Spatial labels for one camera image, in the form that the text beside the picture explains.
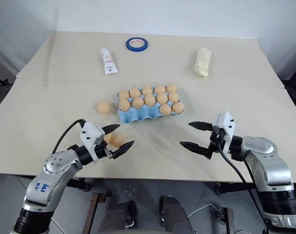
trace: robotic arm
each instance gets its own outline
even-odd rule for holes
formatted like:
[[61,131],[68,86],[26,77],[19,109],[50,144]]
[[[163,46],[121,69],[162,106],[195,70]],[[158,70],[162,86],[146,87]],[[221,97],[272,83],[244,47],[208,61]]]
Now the robotic arm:
[[291,172],[273,142],[263,137],[234,136],[235,123],[229,112],[218,115],[213,124],[191,122],[189,125],[212,131],[211,142],[208,148],[180,142],[183,147],[208,159],[213,152],[222,155],[229,152],[232,159],[244,161],[256,185],[266,226],[296,230],[296,196]]
[[113,132],[118,124],[103,128],[81,120],[80,139],[83,146],[71,146],[68,150],[49,156],[43,169],[29,184],[20,216],[11,234],[47,234],[51,217],[57,208],[68,181],[84,165],[103,157],[116,159],[124,154],[134,141],[123,144],[112,152],[106,148],[104,135]]

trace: toothpaste tube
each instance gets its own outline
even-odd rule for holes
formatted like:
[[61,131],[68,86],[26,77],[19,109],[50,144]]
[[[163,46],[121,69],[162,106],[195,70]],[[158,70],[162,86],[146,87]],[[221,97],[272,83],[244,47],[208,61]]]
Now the toothpaste tube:
[[112,74],[112,73],[118,73],[118,70],[116,66],[114,65],[114,62],[112,60],[112,57],[110,55],[110,51],[107,48],[102,48],[101,51],[101,58],[102,58],[102,64],[104,67],[104,73]]

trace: black cable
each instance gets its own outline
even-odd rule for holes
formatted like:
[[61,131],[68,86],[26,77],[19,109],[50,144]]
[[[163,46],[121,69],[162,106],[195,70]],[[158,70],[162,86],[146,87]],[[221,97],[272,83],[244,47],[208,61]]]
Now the black cable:
[[268,230],[268,227],[267,227],[267,223],[266,223],[266,220],[265,220],[265,218],[264,218],[264,216],[263,216],[263,214],[261,213],[261,211],[260,211],[260,208],[258,207],[258,204],[257,204],[257,202],[256,202],[256,200],[255,200],[255,197],[254,197],[254,195],[253,195],[253,193],[252,193],[252,190],[249,188],[249,185],[247,184],[247,182],[245,181],[245,179],[244,179],[244,177],[243,177],[243,175],[241,174],[241,172],[239,171],[239,169],[227,158],[227,156],[224,154],[224,152],[222,151],[222,149],[221,149],[221,146],[220,146],[220,143],[217,143],[217,148],[218,148],[218,151],[220,152],[220,154],[221,154],[221,156],[224,158],[224,160],[236,171],[236,173],[239,175],[239,177],[240,177],[240,179],[242,180],[242,182],[243,182],[243,184],[245,185],[245,187],[246,187],[246,189],[247,189],[247,191],[249,191],[249,194],[250,194],[250,196],[251,196],[251,198],[252,198],[252,200],[253,200],[253,202],[254,202],[254,204],[255,204],[255,206],[256,206],[256,209],[257,209],[257,211],[258,211],[258,213],[259,213],[259,215],[260,215],[260,217],[261,217],[261,219],[263,220],[263,222],[264,222],[264,224],[265,224],[265,226],[266,226],[266,231]]
[[84,120],[84,119],[78,119],[78,120],[76,120],[76,121],[74,121],[65,131],[64,131],[64,133],[60,136],[60,138],[59,138],[59,140],[57,141],[57,143],[56,143],[56,145],[55,145],[55,147],[54,147],[54,150],[52,151],[52,153],[51,154],[54,154],[56,151],[57,151],[57,148],[58,148],[58,146],[60,145],[60,142],[62,141],[62,139],[64,138],[64,136],[68,133],[68,131],[71,129],[71,128],[73,128],[73,126],[75,125],[75,124],[77,124],[77,123],[79,123],[80,124],[80,126],[81,127],[83,127],[84,126],[84,123],[85,123],[86,121]]

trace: white wall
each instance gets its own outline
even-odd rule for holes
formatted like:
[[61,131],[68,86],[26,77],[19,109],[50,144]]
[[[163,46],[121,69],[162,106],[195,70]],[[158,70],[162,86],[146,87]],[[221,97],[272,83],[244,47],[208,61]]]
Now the white wall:
[[0,62],[14,75],[50,31],[257,38],[281,79],[296,69],[296,0],[0,0]]

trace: white cable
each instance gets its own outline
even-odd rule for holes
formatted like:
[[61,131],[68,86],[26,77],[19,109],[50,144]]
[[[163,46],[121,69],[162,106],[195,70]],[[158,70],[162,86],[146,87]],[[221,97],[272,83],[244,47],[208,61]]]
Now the white cable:
[[219,209],[217,209],[212,203],[210,203],[210,204],[207,204],[207,205],[193,211],[191,214],[188,215],[188,218],[190,218],[195,212],[202,210],[203,208],[205,208],[207,206],[212,206],[215,210],[217,210],[217,212],[220,212]]
[[237,231],[237,232],[235,232],[235,234],[239,234],[239,233],[247,233],[247,234],[252,234],[252,233],[249,233],[249,232],[246,232],[246,231]]

